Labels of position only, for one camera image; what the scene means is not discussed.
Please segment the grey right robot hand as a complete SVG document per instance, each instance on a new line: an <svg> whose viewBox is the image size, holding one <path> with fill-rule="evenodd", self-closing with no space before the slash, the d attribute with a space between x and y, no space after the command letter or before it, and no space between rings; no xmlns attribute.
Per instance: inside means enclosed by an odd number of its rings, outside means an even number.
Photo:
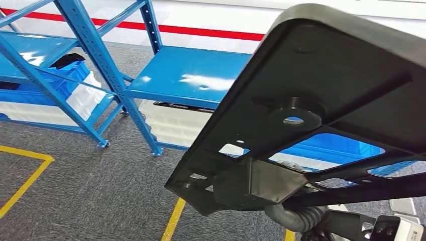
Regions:
<svg viewBox="0 0 426 241"><path fill-rule="evenodd" d="M265 208L266 215L284 228L295 231L295 213L287 210L282 204L270 205Z"/></svg>

